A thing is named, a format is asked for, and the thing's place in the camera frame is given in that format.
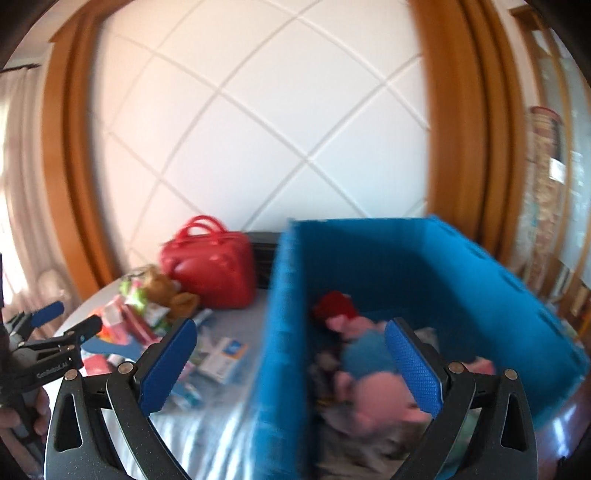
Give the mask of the person's left hand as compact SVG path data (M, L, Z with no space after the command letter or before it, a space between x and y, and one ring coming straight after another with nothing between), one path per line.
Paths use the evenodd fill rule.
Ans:
M33 433L28 433L25 426L23 416L25 412L23 409L18 409L13 406L1 408L1 428L8 430L11 434L22 444L30 436L39 438L45 444L47 439L47 432L50 422L50 406L49 396L46 390L41 387L37 390L34 399L34 415L32 422Z

